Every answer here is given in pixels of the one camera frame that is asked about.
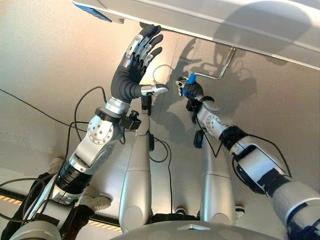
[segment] metal rod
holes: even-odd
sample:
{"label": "metal rod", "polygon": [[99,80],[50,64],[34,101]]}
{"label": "metal rod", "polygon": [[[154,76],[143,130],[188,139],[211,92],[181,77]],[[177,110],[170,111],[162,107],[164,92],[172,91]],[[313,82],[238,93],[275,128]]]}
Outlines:
{"label": "metal rod", "polygon": [[213,80],[221,79],[223,77],[223,75],[225,74],[225,71],[226,71],[227,67],[230,64],[231,59],[233,58],[236,49],[237,48],[235,48],[234,46],[232,46],[230,48],[230,51],[229,51],[228,55],[226,56],[225,60],[223,61],[223,67],[222,67],[222,70],[221,70],[219,76],[209,76],[209,75],[205,75],[205,74],[200,73],[200,72],[195,72],[194,75],[202,76],[202,77],[205,77],[205,78],[208,78],[208,79],[213,79]]}

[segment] black cable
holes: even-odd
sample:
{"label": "black cable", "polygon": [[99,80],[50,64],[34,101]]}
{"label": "black cable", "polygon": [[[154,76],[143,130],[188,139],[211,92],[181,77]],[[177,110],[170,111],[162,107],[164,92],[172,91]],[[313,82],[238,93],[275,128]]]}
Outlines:
{"label": "black cable", "polygon": [[169,172],[169,184],[170,184],[170,212],[173,213],[172,179],[171,179],[171,171],[170,171],[172,152],[171,152],[171,148],[170,148],[169,144],[165,141],[162,141],[162,142],[168,146],[169,152],[170,152],[170,158],[169,158],[169,163],[168,163],[168,172]]}
{"label": "black cable", "polygon": [[156,138],[155,136],[154,136],[154,139],[164,146],[164,148],[166,150],[166,155],[165,155],[165,158],[160,160],[160,161],[154,160],[151,156],[149,156],[149,158],[153,162],[155,162],[155,163],[163,163],[168,158],[168,155],[170,153],[170,158],[169,158],[169,163],[168,163],[168,172],[169,172],[169,185],[170,185],[170,212],[173,213],[172,179],[171,179],[171,171],[170,171],[170,164],[171,164],[171,159],[172,159],[171,148],[170,148],[169,144],[166,141],[160,140],[159,138]]}
{"label": "black cable", "polygon": [[[202,127],[200,126],[200,123],[199,123],[198,118],[196,117],[195,119],[196,119],[196,122],[198,123],[199,128],[200,128],[201,130],[203,130]],[[214,157],[216,158],[216,157],[218,156],[219,152],[220,152],[220,149],[221,149],[221,147],[222,147],[222,145],[223,145],[223,142],[220,143],[219,148],[218,148],[218,150],[217,150],[216,153],[215,153],[215,150],[214,150],[214,148],[212,147],[212,145],[211,145],[211,143],[210,143],[210,141],[209,141],[209,139],[208,139],[208,137],[207,137],[207,135],[206,135],[206,132],[203,132],[203,135],[205,136],[205,139],[206,139],[206,141],[208,142],[208,144],[209,144],[209,146],[210,146],[210,148],[211,148],[211,150],[212,150],[212,152],[213,152]]]}
{"label": "black cable", "polygon": [[22,210],[22,225],[26,223],[26,221],[28,220],[28,217],[30,215],[30,212],[27,214],[27,216],[25,217],[26,215],[26,212],[27,212],[27,206],[28,206],[28,202],[30,201],[30,198],[31,198],[31,195],[32,193],[35,191],[35,189],[38,187],[38,185],[41,183],[42,184],[42,188],[41,188],[41,191],[39,192],[38,196],[36,197],[36,199],[33,201],[33,204],[32,206],[30,207],[30,209],[33,209],[35,207],[35,205],[37,204],[38,200],[40,199],[42,193],[44,192],[45,190],[45,187],[46,187],[46,183],[45,183],[45,180],[48,179],[48,178],[51,178],[53,175],[48,175],[48,176],[45,176],[44,178],[42,178],[41,180],[42,181],[39,181],[37,182],[33,188],[29,191],[25,201],[24,201],[24,206],[23,206],[23,210]]}
{"label": "black cable", "polygon": [[[199,120],[198,120],[197,117],[196,117],[196,121],[197,121],[199,127],[201,128],[201,126],[200,126],[200,124],[199,124]],[[210,148],[212,149],[213,155],[214,155],[215,157],[217,157],[218,154],[219,154],[220,148],[222,147],[223,142],[220,143],[220,146],[219,146],[219,148],[218,148],[218,150],[217,150],[217,153],[215,153],[215,151],[214,151],[211,143],[210,143],[209,140],[208,140],[208,137],[207,137],[206,133],[204,132],[203,134],[204,134],[207,142],[209,143]],[[257,139],[260,139],[260,140],[263,140],[263,141],[265,141],[265,142],[267,142],[267,143],[270,143],[272,146],[274,146],[275,149],[279,152],[279,154],[280,154],[280,156],[281,156],[281,158],[282,158],[282,161],[283,161],[283,163],[284,163],[284,165],[285,165],[285,167],[286,167],[288,176],[289,176],[290,178],[292,178],[292,174],[291,174],[289,165],[288,165],[288,163],[287,163],[287,161],[286,161],[286,159],[285,159],[285,156],[283,155],[283,153],[282,153],[282,151],[280,150],[280,148],[279,148],[274,142],[272,142],[272,141],[270,141],[270,140],[268,140],[268,139],[266,139],[266,138],[253,135],[253,134],[248,134],[248,136],[253,137],[253,138],[257,138]],[[273,163],[274,163],[275,165],[277,165],[278,168],[280,168],[280,169],[284,172],[284,170],[283,170],[275,161],[273,161]]]}
{"label": "black cable", "polygon": [[163,163],[168,158],[168,155],[169,155],[169,151],[167,149],[167,146],[165,145],[166,142],[162,141],[162,140],[160,140],[160,139],[158,139],[156,137],[154,137],[154,139],[156,139],[155,143],[161,143],[164,146],[164,149],[166,151],[166,155],[162,160],[154,160],[150,155],[149,155],[149,158],[151,159],[151,161],[153,161],[155,163]]}
{"label": "black cable", "polygon": [[292,178],[291,171],[290,171],[289,165],[288,165],[288,163],[287,163],[287,161],[286,161],[286,158],[285,158],[285,156],[283,155],[283,153],[281,152],[280,148],[279,148],[274,142],[272,142],[272,141],[270,141],[270,140],[268,140],[268,139],[266,139],[266,138],[253,135],[253,134],[248,134],[248,136],[253,137],[253,138],[256,138],[256,139],[260,139],[260,140],[265,141],[265,142],[271,144],[272,146],[274,146],[275,149],[279,152],[279,154],[280,154],[280,156],[281,156],[281,158],[282,158],[282,161],[283,161],[283,163],[284,163],[284,165],[285,165],[285,167],[286,167],[286,170],[287,170],[287,173],[288,173],[289,177]]}
{"label": "black cable", "polygon": [[[67,161],[67,156],[68,156],[68,153],[69,153],[69,143],[70,143],[71,127],[72,127],[72,124],[74,124],[74,123],[75,123],[75,122],[71,122],[71,123],[69,124],[68,135],[67,135],[67,139],[66,139],[65,154],[64,154],[63,162],[62,162],[62,164],[61,164],[61,166],[60,166],[60,168],[59,168],[59,170],[58,170],[58,173],[60,172],[61,168],[63,167],[63,165],[64,165],[65,162]],[[78,121],[78,123],[80,123],[80,124],[88,124],[88,122],[86,122],[86,121]],[[47,198],[46,198],[46,200],[45,200],[45,202],[44,202],[44,206],[42,207],[41,212],[39,213],[39,216],[44,213],[44,211],[45,211],[45,209],[46,209],[46,206],[47,206],[47,204],[48,204],[48,202],[49,202],[49,200],[50,200],[50,196],[51,196],[51,194],[52,194],[52,192],[53,192],[53,190],[54,190],[54,187],[55,187],[55,185],[52,184],[52,186],[51,186],[51,188],[50,188],[50,191],[49,191],[49,194],[48,194],[48,196],[47,196]]]}
{"label": "black cable", "polygon": [[75,128],[76,134],[77,134],[78,139],[80,140],[80,142],[82,141],[82,139],[81,139],[80,133],[78,131],[78,126],[77,126],[77,110],[78,110],[78,107],[79,107],[81,101],[85,98],[85,96],[87,96],[89,93],[91,93],[92,91],[94,91],[96,89],[101,89],[102,95],[103,95],[103,100],[104,100],[104,103],[106,104],[107,103],[107,98],[106,98],[106,93],[105,93],[104,88],[102,86],[95,86],[94,88],[91,88],[89,91],[85,92],[82,95],[82,97],[79,99],[79,101],[77,102],[77,104],[76,104],[76,106],[74,108],[74,112],[73,112],[74,128]]}
{"label": "black cable", "polygon": [[240,175],[239,175],[238,172],[236,171],[235,158],[234,158],[234,157],[232,158],[232,169],[233,169],[235,175],[238,177],[238,179],[239,179],[244,185],[246,185],[247,187],[249,187],[248,184],[240,177]]}
{"label": "black cable", "polygon": [[60,121],[60,120],[54,118],[53,116],[50,116],[49,114],[46,114],[44,111],[42,111],[42,110],[40,110],[39,108],[31,105],[31,104],[28,103],[28,102],[22,100],[21,98],[19,98],[19,97],[15,96],[15,95],[13,95],[13,94],[11,94],[11,93],[3,90],[3,89],[0,89],[0,91],[2,91],[3,93],[5,93],[5,94],[7,94],[7,95],[9,95],[9,96],[11,96],[11,97],[13,97],[13,98],[21,101],[21,102],[23,102],[24,104],[26,104],[26,105],[28,105],[29,107],[37,110],[38,112],[42,113],[43,115],[47,116],[48,118],[50,118],[50,119],[52,119],[52,120],[54,120],[54,121],[56,121],[56,122],[58,122],[58,123],[60,123],[60,124],[63,124],[63,125],[65,125],[65,126],[67,126],[67,127],[69,126],[69,124],[67,124],[67,123],[65,123],[65,122],[63,122],[63,121]]}
{"label": "black cable", "polygon": [[[41,193],[43,192],[43,190],[45,189],[45,186],[46,186],[46,184],[45,184],[45,182],[44,182],[43,179],[35,178],[35,177],[26,177],[26,178],[19,178],[19,179],[13,179],[13,180],[10,180],[10,181],[6,181],[6,182],[0,184],[0,188],[1,188],[3,185],[7,185],[7,184],[10,184],[10,183],[15,183],[15,182],[21,182],[21,181],[38,181],[38,182],[40,182],[40,183],[42,184]],[[26,206],[27,206],[27,205],[26,205],[26,202],[25,202],[22,212],[25,212],[25,211],[26,211],[26,208],[27,208]],[[24,216],[24,215],[22,214],[22,219],[14,219],[14,218],[12,218],[12,217],[8,217],[8,216],[0,213],[0,217],[1,217],[1,218],[6,219],[6,220],[11,221],[11,222],[15,222],[15,223],[23,223],[23,222],[24,222],[23,216]]]}
{"label": "black cable", "polygon": [[126,135],[125,135],[125,128],[122,129],[122,138],[123,138],[123,141],[121,141],[121,139],[119,139],[119,142],[122,144],[122,145],[125,145],[126,144]]}

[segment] robotic hand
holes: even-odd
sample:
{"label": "robotic hand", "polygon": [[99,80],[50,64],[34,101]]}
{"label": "robotic hand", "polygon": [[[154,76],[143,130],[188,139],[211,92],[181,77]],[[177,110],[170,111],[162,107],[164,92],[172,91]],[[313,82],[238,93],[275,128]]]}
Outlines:
{"label": "robotic hand", "polygon": [[67,219],[75,214],[74,205],[93,175],[108,160],[124,129],[138,129],[141,121],[137,119],[137,113],[126,116],[132,99],[169,90],[163,84],[139,85],[149,63],[162,51],[159,47],[151,52],[163,39],[163,35],[156,36],[160,30],[160,26],[148,25],[134,37],[112,79],[112,97],[105,107],[95,110],[85,137],[27,210],[27,224],[11,239],[26,236],[59,239],[68,229]]}
{"label": "robotic hand", "polygon": [[176,81],[179,94],[188,98],[186,108],[195,113],[193,118],[197,118],[199,124],[229,151],[238,178],[255,193],[269,198],[275,213],[287,228],[290,239],[319,239],[319,193],[294,181],[289,171],[284,171],[279,159],[255,141],[254,138],[260,137],[247,134],[231,119],[219,115],[213,98],[203,97],[203,89],[195,80],[193,74],[189,79],[179,78]]}
{"label": "robotic hand", "polygon": [[162,47],[158,47],[151,52],[164,37],[157,35],[160,30],[160,26],[148,25],[132,40],[113,76],[112,97],[130,104],[132,99],[169,90],[164,84],[139,85],[150,62],[162,51]]}

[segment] robot finger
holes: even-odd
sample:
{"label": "robot finger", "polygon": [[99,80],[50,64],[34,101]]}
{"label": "robot finger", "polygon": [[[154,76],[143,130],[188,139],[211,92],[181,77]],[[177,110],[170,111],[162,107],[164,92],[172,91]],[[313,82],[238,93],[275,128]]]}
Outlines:
{"label": "robot finger", "polygon": [[161,52],[162,52],[162,47],[158,47],[155,50],[153,50],[150,54],[148,54],[145,58],[145,61],[143,62],[142,71],[146,71],[150,62]]}
{"label": "robot finger", "polygon": [[164,39],[164,36],[162,34],[154,37],[147,45],[144,46],[142,52],[140,53],[140,61],[141,64],[143,65],[143,62],[145,61],[148,53]]}
{"label": "robot finger", "polygon": [[178,95],[180,97],[183,96],[183,90],[184,90],[184,87],[186,85],[186,79],[185,78],[178,78],[177,81],[175,81],[175,85],[177,85],[177,88],[178,88]]}
{"label": "robot finger", "polygon": [[161,27],[154,25],[148,25],[147,27],[142,29],[141,32],[136,35],[129,44],[128,48],[125,51],[125,57],[131,60],[133,58],[133,53],[136,53],[138,51],[139,46],[142,45],[144,47],[149,42],[149,40],[160,31]]}

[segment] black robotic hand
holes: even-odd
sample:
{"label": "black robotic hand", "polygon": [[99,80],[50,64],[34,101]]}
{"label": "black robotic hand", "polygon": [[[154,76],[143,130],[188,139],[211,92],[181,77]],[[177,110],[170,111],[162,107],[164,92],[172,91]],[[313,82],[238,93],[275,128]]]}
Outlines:
{"label": "black robotic hand", "polygon": [[157,35],[160,30],[160,26],[148,25],[134,37],[111,82],[114,98],[130,104],[135,98],[168,92],[169,88],[164,84],[139,85],[149,63],[162,51],[162,47],[158,47],[151,52],[164,37]]}
{"label": "black robotic hand", "polygon": [[195,99],[196,97],[203,97],[204,90],[202,86],[196,81],[192,84],[185,84],[183,87],[183,93],[188,99]]}

